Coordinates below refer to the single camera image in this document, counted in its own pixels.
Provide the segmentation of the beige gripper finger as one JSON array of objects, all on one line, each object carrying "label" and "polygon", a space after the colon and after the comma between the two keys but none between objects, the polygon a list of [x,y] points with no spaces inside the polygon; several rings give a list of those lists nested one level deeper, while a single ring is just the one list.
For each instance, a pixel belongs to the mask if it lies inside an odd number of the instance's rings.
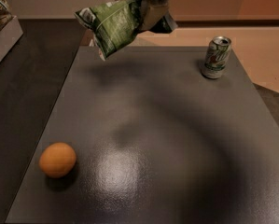
[{"label": "beige gripper finger", "polygon": [[169,9],[168,0],[142,0],[140,31],[151,29]]}]

